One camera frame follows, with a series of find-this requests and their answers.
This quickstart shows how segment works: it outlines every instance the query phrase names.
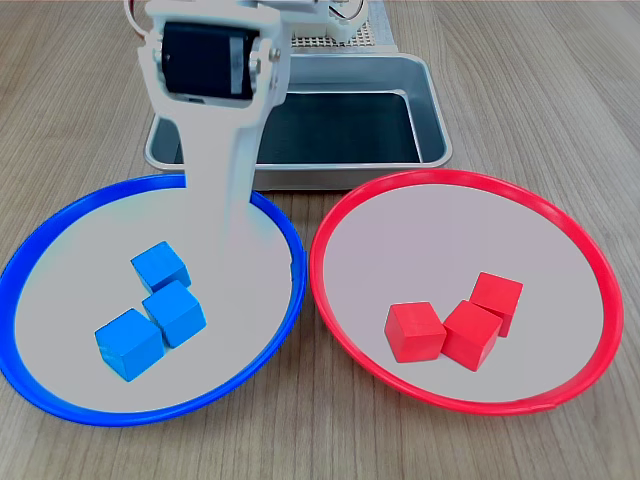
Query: red cube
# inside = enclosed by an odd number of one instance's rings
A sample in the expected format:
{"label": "red cube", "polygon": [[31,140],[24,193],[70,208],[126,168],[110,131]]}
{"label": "red cube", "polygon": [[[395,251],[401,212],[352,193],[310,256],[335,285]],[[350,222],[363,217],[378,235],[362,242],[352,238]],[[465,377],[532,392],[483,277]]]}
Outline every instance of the red cube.
{"label": "red cube", "polygon": [[500,317],[502,327],[498,335],[506,337],[509,335],[520,293],[521,283],[482,272],[469,301]]}
{"label": "red cube", "polygon": [[476,372],[493,350],[501,326],[500,317],[463,300],[444,322],[442,353]]}
{"label": "red cube", "polygon": [[428,302],[392,305],[384,332],[399,363],[438,358],[447,335]]}

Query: metal mesh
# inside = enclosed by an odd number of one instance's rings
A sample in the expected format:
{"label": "metal mesh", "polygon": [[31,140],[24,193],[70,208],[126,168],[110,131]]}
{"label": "metal mesh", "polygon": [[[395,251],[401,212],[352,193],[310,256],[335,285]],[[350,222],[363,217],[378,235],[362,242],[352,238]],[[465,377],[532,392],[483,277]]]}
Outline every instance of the metal mesh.
{"label": "metal mesh", "polygon": [[293,48],[308,48],[308,47],[373,47],[376,44],[376,39],[373,35],[373,29],[367,21],[355,37],[349,40],[347,43],[338,43],[330,37],[301,37],[292,39],[291,45]]}

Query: white plastic part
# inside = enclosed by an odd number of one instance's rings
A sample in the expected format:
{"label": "white plastic part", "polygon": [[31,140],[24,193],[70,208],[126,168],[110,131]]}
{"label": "white plastic part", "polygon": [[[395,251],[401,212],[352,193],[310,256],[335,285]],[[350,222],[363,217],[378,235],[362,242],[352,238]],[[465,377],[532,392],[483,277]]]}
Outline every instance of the white plastic part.
{"label": "white plastic part", "polygon": [[[293,25],[296,37],[330,37],[337,43],[346,43],[352,39],[369,18],[367,0],[349,2],[322,1],[316,3],[313,16],[299,12],[283,12],[283,19]],[[340,18],[331,11],[339,11],[346,18]]]}
{"label": "white plastic part", "polygon": [[[252,8],[235,2],[153,0],[147,4],[147,14],[154,27],[146,45],[138,50],[139,63],[154,110],[171,120],[180,134],[188,196],[184,228],[189,231],[193,248],[210,245],[210,251],[201,252],[202,261],[190,268],[202,275],[211,274],[219,271],[231,221],[241,223],[245,219],[264,125],[273,107],[286,97],[291,32],[278,10],[260,5]],[[171,94],[158,64],[167,21],[257,30],[259,47],[253,60],[260,62],[260,70],[253,99],[208,98],[200,104]],[[275,51],[280,52],[278,59]],[[216,275],[223,281],[224,275]]]}
{"label": "white plastic part", "polygon": [[129,2],[130,0],[123,0],[124,14],[127,17],[127,21],[129,22],[129,25],[131,25],[131,28],[133,28],[138,35],[144,38],[147,36],[149,32],[147,32],[146,30],[143,30],[142,27],[138,25],[138,22],[136,22],[136,19],[133,18],[133,13],[131,12],[131,5],[129,4]]}

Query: cable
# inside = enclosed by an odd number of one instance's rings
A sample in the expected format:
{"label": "cable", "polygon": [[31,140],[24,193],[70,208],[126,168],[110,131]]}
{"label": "cable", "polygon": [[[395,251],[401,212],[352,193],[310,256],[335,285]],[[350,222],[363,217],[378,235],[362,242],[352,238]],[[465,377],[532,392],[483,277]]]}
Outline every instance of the cable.
{"label": "cable", "polygon": [[129,20],[129,24],[133,27],[133,29],[135,30],[136,34],[144,39],[147,35],[149,35],[149,32],[147,32],[146,30],[143,30],[140,25],[138,25],[138,22],[136,22],[135,17],[133,16],[133,4],[134,4],[135,0],[124,0],[124,12],[127,16],[127,20]]}
{"label": "cable", "polygon": [[340,17],[343,20],[353,20],[354,18],[356,18],[358,15],[360,15],[360,12],[362,11],[362,9],[364,8],[364,0],[360,0],[360,6],[358,7],[358,10],[356,11],[356,13],[354,13],[353,15],[351,15],[349,18],[345,17],[344,15],[342,15],[338,10],[336,10],[335,8],[333,8],[332,6],[329,6],[329,10],[331,10],[334,14],[336,14],[338,17]]}

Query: red rim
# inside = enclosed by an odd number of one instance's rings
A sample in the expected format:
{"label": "red rim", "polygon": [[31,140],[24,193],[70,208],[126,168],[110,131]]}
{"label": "red rim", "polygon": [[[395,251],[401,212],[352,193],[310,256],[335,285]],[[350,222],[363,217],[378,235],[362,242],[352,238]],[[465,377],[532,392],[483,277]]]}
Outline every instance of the red rim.
{"label": "red rim", "polygon": [[[582,251],[593,269],[602,294],[604,326],[596,351],[576,376],[553,390],[514,402],[457,400],[436,395],[398,378],[367,357],[343,332],[331,310],[324,285],[324,256],[331,235],[342,219],[367,200],[390,190],[424,184],[471,187],[513,200],[551,221]],[[342,347],[362,367],[400,392],[449,410],[477,415],[522,415],[553,409],[583,393],[604,374],[613,362],[622,338],[624,307],[620,287],[609,262],[591,237],[566,213],[543,198],[511,183],[477,173],[447,169],[402,172],[358,187],[342,198],[320,224],[311,247],[309,273],[311,290],[324,322]]]}

